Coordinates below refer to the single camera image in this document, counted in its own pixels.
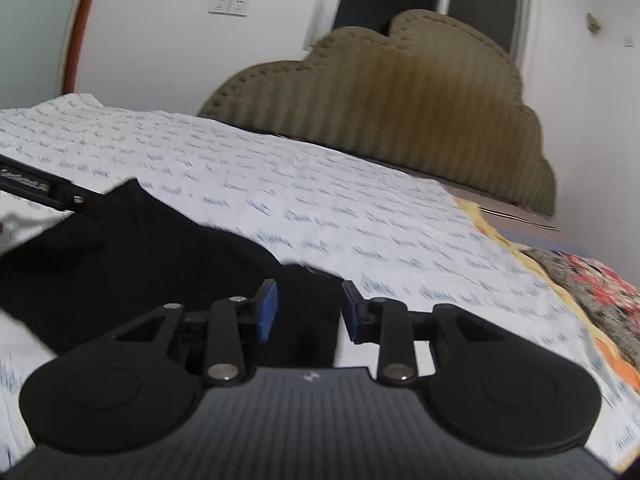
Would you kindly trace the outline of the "yellow blanket edge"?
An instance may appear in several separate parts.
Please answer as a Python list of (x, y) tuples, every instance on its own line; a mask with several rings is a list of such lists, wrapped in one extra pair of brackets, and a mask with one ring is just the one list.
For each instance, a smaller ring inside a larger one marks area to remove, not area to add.
[(554, 292), (570, 307), (570, 310), (578, 316), (580, 322), (587, 327), (587, 330), (589, 330), (597, 348), (600, 350), (602, 356), (612, 370), (614, 370), (617, 376), (626, 382), (629, 387), (633, 388), (635, 392), (639, 392), (638, 370), (636, 370), (636, 368), (620, 353), (620, 350), (618, 350), (616, 344), (614, 344), (611, 338), (605, 332), (602, 332), (600, 328), (597, 328), (597, 326), (591, 323), (584, 310), (578, 306), (578, 303), (572, 296), (570, 296), (570, 293), (552, 281), (537, 261), (526, 256), (524, 252), (521, 252), (522, 246), (520, 244), (510, 242), (510, 240), (504, 238), (493, 226), (491, 226), (480, 213), (480, 206), (478, 206), (477, 203), (459, 197), (456, 197), (454, 200), (460, 209), (470, 217), (474, 226), (476, 226), (480, 232), (501, 247), (506, 248), (518, 259), (520, 263), (524, 264), (529, 272), (543, 278), (547, 284), (551, 286)]

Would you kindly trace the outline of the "small wall hook ornament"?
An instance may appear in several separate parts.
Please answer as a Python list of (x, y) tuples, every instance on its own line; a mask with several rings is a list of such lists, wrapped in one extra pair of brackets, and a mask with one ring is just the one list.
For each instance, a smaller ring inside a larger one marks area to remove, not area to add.
[(592, 13), (586, 14), (586, 24), (587, 29), (592, 36), (598, 36), (600, 34), (600, 31), (602, 30), (602, 24)]

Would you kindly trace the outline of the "floral glass door panel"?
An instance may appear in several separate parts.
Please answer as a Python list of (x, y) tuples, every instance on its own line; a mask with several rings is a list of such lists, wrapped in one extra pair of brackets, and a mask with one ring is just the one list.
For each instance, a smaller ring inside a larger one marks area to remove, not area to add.
[(0, 0), (3, 108), (29, 107), (60, 94), (79, 0)]

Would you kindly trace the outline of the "white wall socket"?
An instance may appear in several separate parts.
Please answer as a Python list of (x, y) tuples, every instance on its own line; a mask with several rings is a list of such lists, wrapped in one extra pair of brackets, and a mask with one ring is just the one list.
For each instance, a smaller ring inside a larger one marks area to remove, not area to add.
[(228, 13), (230, 15), (245, 18), (247, 16), (248, 4), (250, 0), (230, 0)]
[(227, 14), (231, 0), (209, 0), (207, 12), (210, 14)]

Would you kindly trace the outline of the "black pants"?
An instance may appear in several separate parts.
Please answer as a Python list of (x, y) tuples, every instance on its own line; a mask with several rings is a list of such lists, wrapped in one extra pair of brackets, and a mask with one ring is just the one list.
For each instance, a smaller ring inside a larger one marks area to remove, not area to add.
[(1, 258), (1, 307), (57, 354), (163, 304), (205, 310), (272, 278), (279, 307), (256, 361), (330, 367), (342, 280), (282, 263), (262, 245), (201, 226), (129, 180)]

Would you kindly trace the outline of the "white script-print bed sheet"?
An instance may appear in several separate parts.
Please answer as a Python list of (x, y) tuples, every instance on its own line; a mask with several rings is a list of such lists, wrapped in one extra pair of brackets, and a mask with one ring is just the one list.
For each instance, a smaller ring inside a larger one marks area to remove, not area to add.
[(1, 151), (96, 192), (128, 178), (206, 226), (428, 310), (451, 302), (589, 370), (603, 405), (590, 451), (639, 454), (639, 397), (567, 292), (439, 183), (214, 120), (69, 94), (1, 114)]

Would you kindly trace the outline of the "white wall socket right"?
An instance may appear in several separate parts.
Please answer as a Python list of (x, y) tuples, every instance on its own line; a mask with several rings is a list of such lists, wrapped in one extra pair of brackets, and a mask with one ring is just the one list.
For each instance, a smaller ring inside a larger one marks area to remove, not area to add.
[(250, 0), (230, 0), (228, 13), (230, 15), (245, 18), (247, 16), (248, 4)]

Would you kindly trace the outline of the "olive upholstered headboard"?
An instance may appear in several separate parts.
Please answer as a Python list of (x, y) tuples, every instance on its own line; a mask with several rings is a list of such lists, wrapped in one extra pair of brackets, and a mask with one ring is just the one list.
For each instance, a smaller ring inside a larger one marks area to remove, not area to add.
[(200, 114), (555, 211), (555, 175), (520, 71), (487, 36), (439, 13), (402, 12), (384, 35), (335, 29), (300, 61), (231, 76)]

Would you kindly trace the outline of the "wooden door frame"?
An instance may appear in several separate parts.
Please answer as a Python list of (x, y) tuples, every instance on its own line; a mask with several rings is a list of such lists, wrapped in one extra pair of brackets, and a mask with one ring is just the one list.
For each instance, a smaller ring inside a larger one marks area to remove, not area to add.
[(78, 64), (93, 0), (77, 0), (70, 20), (64, 63), (61, 65), (60, 93), (75, 91)]

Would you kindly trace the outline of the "floral patterned blanket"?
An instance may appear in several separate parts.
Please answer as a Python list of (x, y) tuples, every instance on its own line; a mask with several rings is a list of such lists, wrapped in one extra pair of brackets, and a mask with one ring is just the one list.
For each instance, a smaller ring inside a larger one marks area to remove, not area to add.
[(528, 248), (548, 277), (565, 289), (623, 356), (639, 367), (639, 289), (604, 263), (546, 248)]

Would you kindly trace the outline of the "white wall socket left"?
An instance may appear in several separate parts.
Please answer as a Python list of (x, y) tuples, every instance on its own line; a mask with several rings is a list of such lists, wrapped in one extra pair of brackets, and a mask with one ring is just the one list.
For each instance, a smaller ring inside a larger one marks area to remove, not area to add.
[(207, 12), (210, 14), (227, 14), (231, 0), (209, 0)]

